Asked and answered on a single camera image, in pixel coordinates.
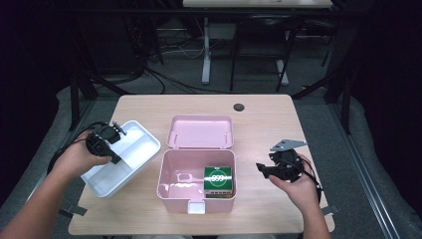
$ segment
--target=pink box lid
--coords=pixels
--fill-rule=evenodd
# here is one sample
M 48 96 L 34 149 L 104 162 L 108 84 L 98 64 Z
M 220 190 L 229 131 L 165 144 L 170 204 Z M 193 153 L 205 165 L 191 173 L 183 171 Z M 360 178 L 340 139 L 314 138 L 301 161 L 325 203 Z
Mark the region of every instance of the pink box lid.
M 226 116 L 175 116 L 167 145 L 173 148 L 230 148 L 232 119 Z

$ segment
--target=human hand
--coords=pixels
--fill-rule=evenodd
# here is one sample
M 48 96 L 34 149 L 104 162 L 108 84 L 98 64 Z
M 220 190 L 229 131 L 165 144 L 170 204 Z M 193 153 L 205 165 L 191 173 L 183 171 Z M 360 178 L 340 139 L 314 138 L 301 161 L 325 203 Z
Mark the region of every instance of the human hand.
M 54 164 L 53 173 L 60 173 L 68 179 L 74 179 L 89 171 L 96 165 L 103 165 L 111 160 L 110 156 L 96 156 L 91 154 L 85 139 L 90 135 L 84 131 L 72 143 Z
M 298 156 L 303 160 L 310 162 L 304 155 L 298 153 Z M 312 170 L 307 163 L 304 163 L 304 168 L 306 172 L 312 173 Z M 319 208 L 316 185 L 308 176 L 303 174 L 293 183 L 283 181 L 274 175 L 270 175 L 269 179 L 274 185 L 288 194 L 289 198 L 302 213 Z

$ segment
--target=forearm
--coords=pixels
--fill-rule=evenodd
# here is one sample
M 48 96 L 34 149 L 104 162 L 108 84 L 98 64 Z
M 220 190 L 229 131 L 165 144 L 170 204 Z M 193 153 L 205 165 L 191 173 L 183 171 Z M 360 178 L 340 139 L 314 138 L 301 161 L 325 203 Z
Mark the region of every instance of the forearm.
M 308 210 L 304 216 L 304 239 L 331 238 L 322 211 L 319 207 Z
M 0 233 L 0 238 L 51 238 L 56 215 L 70 179 L 49 174 L 40 187 Z

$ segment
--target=green box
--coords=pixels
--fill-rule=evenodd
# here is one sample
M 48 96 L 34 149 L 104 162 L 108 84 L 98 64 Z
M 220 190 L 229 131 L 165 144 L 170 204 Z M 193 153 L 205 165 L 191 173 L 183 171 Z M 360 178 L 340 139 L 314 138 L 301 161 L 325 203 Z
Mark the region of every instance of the green box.
M 205 167 L 204 193 L 206 198 L 231 198 L 233 194 L 232 167 Z

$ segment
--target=gray carpet floor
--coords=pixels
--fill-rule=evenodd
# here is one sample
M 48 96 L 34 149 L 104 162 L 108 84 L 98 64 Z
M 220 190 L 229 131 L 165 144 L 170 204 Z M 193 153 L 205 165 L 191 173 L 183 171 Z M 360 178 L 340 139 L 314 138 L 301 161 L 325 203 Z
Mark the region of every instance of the gray carpet floor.
M 326 50 L 326 39 L 297 40 L 287 74 L 290 85 L 283 87 L 278 94 L 294 94 L 302 86 L 310 85 L 324 76 L 325 68 L 320 66 Z M 161 78 L 159 82 L 151 74 L 145 73 L 135 81 L 120 84 L 122 89 L 139 95 L 160 94 L 229 94 L 230 79 L 230 42 L 215 42 L 212 48 L 211 82 L 201 84 L 203 54 L 200 48 L 192 47 L 187 51 L 177 48 L 163 55 L 164 65 L 150 61 L 148 67 L 171 77 Z M 277 83 L 275 76 L 259 76 L 262 81 L 239 79 L 233 94 L 275 94 Z M 108 77 L 110 81 L 118 77 Z M 185 84 L 196 88 L 191 92 L 181 86 Z M 96 85 L 99 98 L 86 101 L 81 98 L 82 120 L 80 126 L 96 120 L 110 121 L 118 96 L 101 85 Z M 294 101 L 295 107 L 307 137 L 324 193 L 329 204 L 340 209 L 334 214 L 335 229 L 332 238 L 422 238 L 422 223 L 414 211 L 401 198 L 394 183 L 380 165 L 373 150 L 373 142 L 364 117 L 364 110 L 359 102 L 352 99 L 350 107 L 351 135 L 344 136 L 338 126 L 338 105 L 327 105 L 323 99 L 325 89 L 317 90 L 302 100 Z M 22 176 L 9 199 L 0 209 L 0 228 L 4 228 L 16 212 L 22 207 L 30 193 L 47 168 L 49 159 L 61 144 L 72 134 L 70 89 L 58 93 L 60 108 L 56 119 L 42 142 L 39 150 Z M 388 237 L 380 226 L 373 204 L 368 198 L 358 170 L 353 162 L 353 155 L 345 138 L 351 139 L 363 159 L 368 174 L 376 186 L 390 220 L 397 234 Z M 84 188 L 81 179 L 76 179 L 68 188 L 64 205 L 77 204 Z M 102 238 L 72 236 L 68 233 L 70 219 L 58 215 L 53 238 Z M 297 235 L 278 235 L 278 238 L 297 238 Z

